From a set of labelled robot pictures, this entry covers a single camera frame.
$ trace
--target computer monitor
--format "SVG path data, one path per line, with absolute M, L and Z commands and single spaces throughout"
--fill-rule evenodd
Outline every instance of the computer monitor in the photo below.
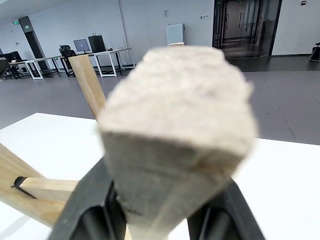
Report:
M 86 51 L 90 51 L 89 45 L 86 39 L 74 40 L 73 42 L 77 52 L 83 51 L 84 53 L 86 53 Z

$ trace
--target wooden stick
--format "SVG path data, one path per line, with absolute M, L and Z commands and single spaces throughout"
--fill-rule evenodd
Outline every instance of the wooden stick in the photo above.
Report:
M 162 240 L 217 194 L 257 135 L 251 85 L 210 47 L 147 53 L 98 116 L 133 240 Z
M 44 178 L 39 172 L 0 144 L 0 201 L 52 227 L 65 204 L 58 201 L 34 199 L 12 188 L 17 177 Z
M 70 64 L 92 113 L 97 117 L 106 102 L 105 94 L 98 81 L 88 55 L 69 57 Z
M 78 182 L 76 180 L 28 177 L 19 187 L 37 199 L 66 202 L 75 190 Z

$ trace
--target black chair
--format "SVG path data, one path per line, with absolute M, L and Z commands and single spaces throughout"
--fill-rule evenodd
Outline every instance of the black chair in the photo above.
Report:
M 71 47 L 69 45 L 60 45 L 59 51 L 60 51 L 61 55 L 64 57 L 65 62 L 66 62 L 66 66 L 65 66 L 65 64 L 63 63 L 63 59 L 60 58 L 66 75 L 68 77 L 75 76 L 75 73 L 72 70 L 72 66 L 69 62 L 69 58 L 77 56 L 76 52 L 74 50 L 71 50 Z
M 320 42 L 315 44 L 316 46 L 312 48 L 312 54 L 310 56 L 310 61 L 320 62 Z

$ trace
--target door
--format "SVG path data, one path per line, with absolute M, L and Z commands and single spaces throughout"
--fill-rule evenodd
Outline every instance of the door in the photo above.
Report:
M 270 56 L 282 0 L 215 0 L 212 46 L 226 58 Z
M 245 1 L 228 1 L 226 3 L 224 39 L 234 39 L 243 36 L 245 12 Z

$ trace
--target table leg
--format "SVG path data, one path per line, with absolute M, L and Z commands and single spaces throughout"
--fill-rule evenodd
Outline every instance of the table leg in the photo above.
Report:
M 12 67 L 10 67 L 10 72 L 12 73 L 12 75 L 13 75 L 14 79 L 17 79 L 16 74 L 15 74 L 15 71 L 14 71 L 14 70 L 12 70 Z
M 31 65 L 30 65 L 30 68 L 31 68 L 31 70 L 33 72 L 34 77 L 37 78 L 39 74 L 37 73 L 36 65 L 35 65 L 34 62 L 32 63 L 32 65 L 33 65 L 33 68 L 31 67 Z
M 34 76 L 34 71 L 32 70 L 31 66 L 29 66 L 30 63 L 26 63 L 25 66 L 26 68 L 28 69 L 29 73 L 31 74 L 31 77 L 33 79 L 35 79 L 35 76 Z
M 59 72 L 59 69 L 58 69 L 58 63 L 57 63 L 57 60 L 55 60 L 54 58 L 51 58 L 52 62 L 53 62 L 53 65 L 55 67 L 55 70 L 56 72 L 59 74 L 59 77 L 61 78 L 61 75 L 60 75 L 60 72 Z
M 44 79 L 44 77 L 41 74 L 41 70 L 40 70 L 40 66 L 39 66 L 38 62 L 36 64 L 34 64 L 34 65 L 35 65 L 36 71 L 38 72 L 38 74 L 40 76 L 40 78 L 38 78 L 38 79 Z
M 114 74 L 115 77 L 117 77 L 117 72 L 116 72 L 116 68 L 115 68 L 115 65 L 114 65 L 114 61 L 112 60 L 111 54 L 109 53 L 108 55 L 110 57 L 110 62 L 111 62 L 111 65 L 112 65 L 113 74 Z
M 61 61 L 61 64 L 63 66 L 63 69 L 65 71 L 65 74 L 67 75 L 67 77 L 70 77 L 66 60 L 64 58 L 60 58 L 60 61 Z
M 100 76 L 103 78 L 104 76 L 103 76 L 102 71 L 101 71 L 101 66 L 100 66 L 100 63 L 99 63 L 98 56 L 94 55 L 94 59 L 95 59 L 96 65 L 97 65 L 97 67 L 99 69 Z
M 116 52 L 115 58 L 116 58 L 116 63 L 118 64 L 118 69 L 122 69 L 122 66 L 120 65 L 119 57 L 120 57 L 120 55 Z
M 134 68 L 136 67 L 136 64 L 135 64 L 135 62 L 134 62 L 134 57 L 132 56 L 131 49 L 129 49 L 128 53 L 129 53 L 130 61 L 132 62 L 132 65 L 133 65 L 132 68 L 134 69 Z
M 118 62 L 120 62 L 119 68 L 120 68 L 121 70 L 124 70 L 124 68 L 123 68 L 123 62 L 122 62 L 122 60 L 121 60 L 121 55 L 120 55 L 120 54 L 118 54 Z

